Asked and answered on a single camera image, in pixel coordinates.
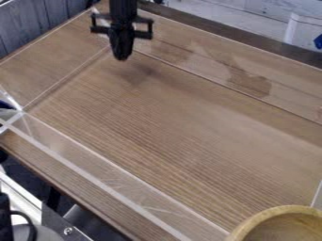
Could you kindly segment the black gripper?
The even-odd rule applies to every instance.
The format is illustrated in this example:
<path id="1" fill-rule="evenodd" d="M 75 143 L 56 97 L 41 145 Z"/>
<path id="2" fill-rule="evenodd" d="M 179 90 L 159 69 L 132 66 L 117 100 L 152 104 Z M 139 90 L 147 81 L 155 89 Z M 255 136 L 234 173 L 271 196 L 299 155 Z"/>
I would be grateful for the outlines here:
<path id="1" fill-rule="evenodd" d="M 109 37 L 111 47 L 116 59 L 125 60 L 132 54 L 135 37 L 151 40 L 153 38 L 153 20 L 136 16 L 129 21 L 113 21 L 109 13 L 91 14 L 91 32 Z M 145 24 L 147 30 L 137 30 L 135 24 Z"/>

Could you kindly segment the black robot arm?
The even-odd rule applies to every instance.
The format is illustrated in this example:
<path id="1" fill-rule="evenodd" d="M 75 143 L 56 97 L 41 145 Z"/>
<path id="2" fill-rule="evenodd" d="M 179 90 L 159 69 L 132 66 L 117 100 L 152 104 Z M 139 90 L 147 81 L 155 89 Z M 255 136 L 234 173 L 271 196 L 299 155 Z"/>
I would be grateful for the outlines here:
<path id="1" fill-rule="evenodd" d="M 132 55 L 135 39 L 153 38 L 153 20 L 139 16 L 137 0 L 109 0 L 109 12 L 92 13 L 91 20 L 91 32 L 108 37 L 119 61 Z"/>

